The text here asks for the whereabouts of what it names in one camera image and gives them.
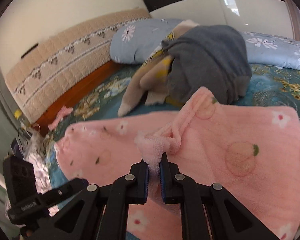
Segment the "blue floral pillow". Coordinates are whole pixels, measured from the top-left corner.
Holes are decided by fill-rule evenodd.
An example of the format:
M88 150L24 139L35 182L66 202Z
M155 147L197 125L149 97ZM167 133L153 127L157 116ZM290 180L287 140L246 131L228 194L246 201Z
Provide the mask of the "blue floral pillow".
M149 18L126 24L111 40L110 58L122 64L145 62L180 22L180 19L175 18Z

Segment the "teal floral blanket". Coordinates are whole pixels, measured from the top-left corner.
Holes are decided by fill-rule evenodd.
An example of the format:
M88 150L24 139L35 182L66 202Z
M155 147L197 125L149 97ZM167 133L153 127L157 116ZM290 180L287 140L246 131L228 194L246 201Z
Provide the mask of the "teal floral blanket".
M64 136L66 128L73 123L115 118L124 91L136 69L136 66L127 66L107 78L86 95L74 107L74 111L49 133L46 165L53 188L60 187L68 181L57 162L54 143ZM252 71L253 77L247 94L239 99L236 105L290 106L297 111L300 119L300 71L263 64L253 64Z

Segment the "pink fleece garment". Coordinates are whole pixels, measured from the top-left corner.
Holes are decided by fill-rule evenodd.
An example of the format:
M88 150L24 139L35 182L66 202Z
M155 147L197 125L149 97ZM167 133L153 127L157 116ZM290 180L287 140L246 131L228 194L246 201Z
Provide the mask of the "pink fleece garment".
M127 230L139 239L181 239L180 209L161 198L163 153L197 183L222 184L279 239L293 239L300 224L300 120L292 107L222 105L202 87L179 111L72 124L54 148L66 178L100 186L134 163L149 165L147 203L128 215Z

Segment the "light blue floral quilt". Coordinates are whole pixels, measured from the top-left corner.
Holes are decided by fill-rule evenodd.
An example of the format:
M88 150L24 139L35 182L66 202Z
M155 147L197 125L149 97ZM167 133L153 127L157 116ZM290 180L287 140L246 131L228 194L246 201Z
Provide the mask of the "light blue floral quilt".
M247 47L248 62L300 71L300 41L291 38L241 32Z

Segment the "mustard yellow knit garment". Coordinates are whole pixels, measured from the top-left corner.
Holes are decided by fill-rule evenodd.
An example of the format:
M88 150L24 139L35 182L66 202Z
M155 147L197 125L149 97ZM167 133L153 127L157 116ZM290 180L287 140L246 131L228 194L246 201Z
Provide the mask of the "mustard yellow knit garment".
M179 109L181 109L183 107L183 105L185 105L185 103L179 102L178 100L175 100L175 99L171 98L170 96L166 97L165 103L170 104L174 107L178 107Z

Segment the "beige quilted headboard cover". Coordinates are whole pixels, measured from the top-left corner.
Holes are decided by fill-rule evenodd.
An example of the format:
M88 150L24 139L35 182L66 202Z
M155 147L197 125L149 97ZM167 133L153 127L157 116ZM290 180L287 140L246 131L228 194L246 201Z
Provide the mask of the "beige quilted headboard cover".
M110 43L121 27L149 17L146 9L99 16L29 52L5 75L10 93L29 122L36 122L71 87L110 61Z

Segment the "beige knit sweater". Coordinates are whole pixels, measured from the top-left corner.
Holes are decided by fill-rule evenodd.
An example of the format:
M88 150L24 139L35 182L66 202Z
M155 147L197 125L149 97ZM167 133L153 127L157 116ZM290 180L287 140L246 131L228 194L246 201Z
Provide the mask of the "beige knit sweater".
M198 39L194 33L186 35L200 24L192 20L180 22L135 72L117 111L122 117L131 112L147 92L145 105L164 103L167 96L186 103L202 86L195 77L199 63Z

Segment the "pink striped small cloth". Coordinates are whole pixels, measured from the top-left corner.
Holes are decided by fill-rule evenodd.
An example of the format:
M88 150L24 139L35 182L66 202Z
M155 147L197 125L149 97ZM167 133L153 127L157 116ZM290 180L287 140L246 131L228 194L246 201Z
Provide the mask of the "pink striped small cloth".
M50 131L53 131L58 124L68 115L70 115L73 111L72 107L65 107L63 106L59 112L56 114L55 119L53 120L53 122L51 124L48 125L48 129Z

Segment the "white black wardrobe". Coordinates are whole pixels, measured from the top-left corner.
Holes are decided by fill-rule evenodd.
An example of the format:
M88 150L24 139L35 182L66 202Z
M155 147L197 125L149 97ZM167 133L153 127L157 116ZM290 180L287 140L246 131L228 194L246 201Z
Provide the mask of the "white black wardrobe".
M229 25L238 31L293 38L285 0L143 0L153 18Z

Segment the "dark grey hoodie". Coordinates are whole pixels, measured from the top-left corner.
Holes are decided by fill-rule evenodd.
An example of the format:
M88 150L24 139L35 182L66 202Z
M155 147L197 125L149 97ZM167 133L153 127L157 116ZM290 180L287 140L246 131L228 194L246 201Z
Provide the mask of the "dark grey hoodie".
M246 95L252 70L245 40L236 29L199 25L163 41L162 47L173 58L167 88L175 101L185 103L200 87L209 89L222 104Z

